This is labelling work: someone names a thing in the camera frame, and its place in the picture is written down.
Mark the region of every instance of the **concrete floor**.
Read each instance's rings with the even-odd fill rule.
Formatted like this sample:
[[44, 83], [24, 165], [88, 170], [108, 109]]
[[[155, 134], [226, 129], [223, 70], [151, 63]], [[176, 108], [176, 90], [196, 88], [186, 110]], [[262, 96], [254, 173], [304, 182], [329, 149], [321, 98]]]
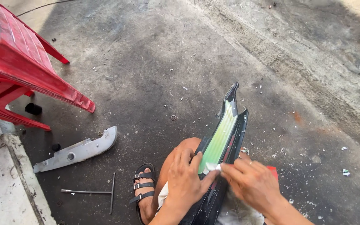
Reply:
[[[9, 2], [15, 14], [42, 5]], [[334, 7], [341, 10], [337, 1], [322, 2], [332, 3], [326, 6], [330, 12]], [[360, 59], [360, 44], [345, 38], [347, 33], [318, 24], [310, 25], [318, 29], [305, 33], [297, 29], [302, 17], [323, 16], [323, 8], [310, 6], [308, 13], [299, 12], [293, 20], [286, 13], [306, 7], [288, 1], [271, 11], [266, 6], [264, 1], [247, 0], [79, 0], [21, 16], [30, 26], [38, 26], [36, 31], [47, 40], [56, 38], [52, 45], [70, 61], [62, 65], [52, 59], [56, 72], [96, 104], [95, 113], [89, 114], [39, 93], [13, 102], [12, 109], [23, 115], [30, 101], [43, 106], [43, 114], [35, 119], [52, 128], [26, 129], [22, 142], [30, 161], [49, 158], [54, 143], [66, 147], [97, 138], [98, 131], [114, 125], [119, 130], [116, 144], [104, 154], [37, 174], [57, 222], [138, 224], [135, 207], [127, 204], [134, 171], [146, 162], [159, 170], [184, 138], [211, 135], [217, 124], [214, 113], [238, 81], [238, 105], [250, 112], [244, 146], [253, 159], [277, 167], [284, 197], [315, 224], [360, 224], [360, 75], [343, 66], [338, 55], [343, 45], [333, 40], [349, 45], [354, 59]], [[350, 14], [334, 14], [332, 27], [351, 26], [341, 24], [343, 16], [345, 23], [360, 23]], [[275, 23], [279, 40], [263, 33]], [[238, 33], [243, 29], [245, 37]], [[287, 44], [291, 33], [300, 43], [297, 47]], [[283, 60], [269, 61], [276, 57]], [[354, 65], [360, 69], [360, 61]], [[178, 119], [171, 121], [171, 115]], [[342, 169], [350, 170], [351, 176], [343, 176]], [[60, 192], [109, 190], [113, 172], [117, 177], [112, 215], [107, 195]]]

